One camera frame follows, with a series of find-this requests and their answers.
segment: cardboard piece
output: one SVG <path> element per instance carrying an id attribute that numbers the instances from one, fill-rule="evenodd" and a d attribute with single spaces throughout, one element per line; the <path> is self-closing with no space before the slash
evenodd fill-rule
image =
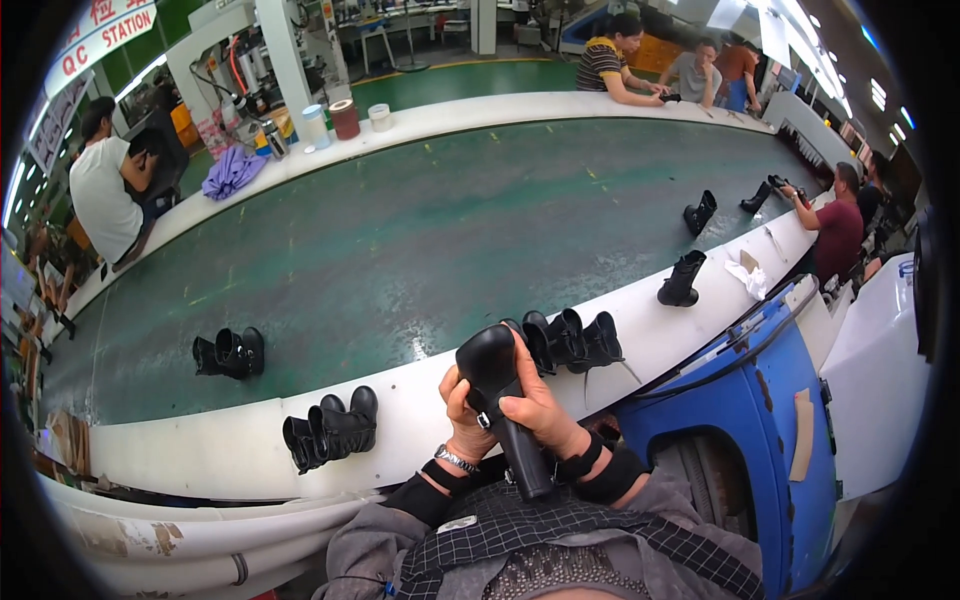
<path id="1" fill-rule="evenodd" d="M 794 394 L 793 403 L 797 410 L 797 445 L 790 464 L 790 481 L 803 481 L 813 453 L 813 402 L 810 401 L 810 389 Z"/>
<path id="2" fill-rule="evenodd" d="M 756 259 L 745 250 L 740 251 L 740 264 L 747 270 L 747 273 L 752 273 L 754 269 L 758 269 L 760 266 L 760 263 L 756 262 Z"/>

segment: black hair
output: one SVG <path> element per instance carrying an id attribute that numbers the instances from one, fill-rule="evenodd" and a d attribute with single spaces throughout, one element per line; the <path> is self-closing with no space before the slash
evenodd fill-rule
<path id="1" fill-rule="evenodd" d="M 717 42 L 716 42 L 716 40 L 713 39 L 712 37 L 707 37 L 707 36 L 701 37 L 700 39 L 697 40 L 697 45 L 698 45 L 698 46 L 709 46 L 710 48 L 713 48 L 713 50 L 715 50 L 715 51 L 719 51 L 719 50 L 720 50 L 720 48 L 717 47 Z"/>
<path id="2" fill-rule="evenodd" d="M 84 144 L 97 134 L 100 130 L 100 123 L 105 118 L 109 119 L 116 108 L 117 103 L 109 96 L 101 96 L 91 100 L 84 111 L 84 118 L 80 120 L 80 134 L 84 137 Z"/>
<path id="3" fill-rule="evenodd" d="M 856 169 L 848 162 L 837 163 L 837 175 L 840 181 L 847 185 L 852 194 L 856 195 L 860 191 L 860 176 L 856 174 Z"/>
<path id="4" fill-rule="evenodd" d="M 890 160 L 884 156 L 880 150 L 872 150 L 870 152 L 870 161 L 874 164 L 876 174 L 880 177 L 880 180 L 883 181 L 887 177 L 887 171 L 890 169 Z"/>
<path id="5" fill-rule="evenodd" d="M 630 16 L 625 12 L 607 15 L 603 33 L 611 39 L 616 37 L 617 34 L 621 34 L 624 37 L 637 36 L 643 33 L 643 24 L 640 23 L 640 19 L 635 16 Z"/>

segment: man in gray shirt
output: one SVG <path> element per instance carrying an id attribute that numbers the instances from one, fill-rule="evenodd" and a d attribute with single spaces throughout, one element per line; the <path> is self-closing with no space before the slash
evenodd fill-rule
<path id="1" fill-rule="evenodd" d="M 479 481 L 495 467 L 472 474 L 496 440 L 477 424 L 469 382 L 453 366 L 440 384 L 453 436 L 333 537 L 330 583 L 312 600 L 765 598 L 759 547 L 704 523 L 686 482 L 581 427 L 515 338 L 523 397 L 505 396 L 499 408 L 557 457 L 567 482 L 557 497 L 526 504 L 516 486 Z"/>
<path id="2" fill-rule="evenodd" d="M 660 84 L 666 84 L 671 77 L 679 75 L 681 100 L 710 108 L 720 83 L 723 82 L 720 71 L 713 66 L 716 58 L 717 42 L 710 37 L 701 37 L 697 43 L 697 51 L 679 55 L 670 68 L 660 75 Z"/>

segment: metal thermos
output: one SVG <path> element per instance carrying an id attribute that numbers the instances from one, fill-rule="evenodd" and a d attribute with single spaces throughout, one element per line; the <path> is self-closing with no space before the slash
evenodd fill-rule
<path id="1" fill-rule="evenodd" d="M 283 133 L 277 128 L 273 119 L 264 121 L 262 127 L 263 135 L 267 139 L 267 146 L 270 147 L 271 154 L 273 154 L 277 160 L 283 160 L 285 156 L 290 154 L 290 149 L 287 148 L 287 140 L 283 139 Z"/>

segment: blue machine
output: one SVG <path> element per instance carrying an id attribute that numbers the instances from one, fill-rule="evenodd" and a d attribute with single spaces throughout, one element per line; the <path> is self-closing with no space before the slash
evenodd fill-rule
<path id="1" fill-rule="evenodd" d="M 838 499 L 820 381 L 794 323 L 817 286 L 791 310 L 785 297 L 794 288 L 790 283 L 760 304 L 670 381 L 613 407 L 627 445 L 648 464 L 685 476 L 705 520 L 714 515 L 717 525 L 759 543 L 769 597 L 817 580 L 830 556 Z M 804 391 L 815 435 L 803 480 L 790 481 L 795 396 Z M 732 508 L 737 502 L 742 514 L 725 515 L 739 511 Z"/>

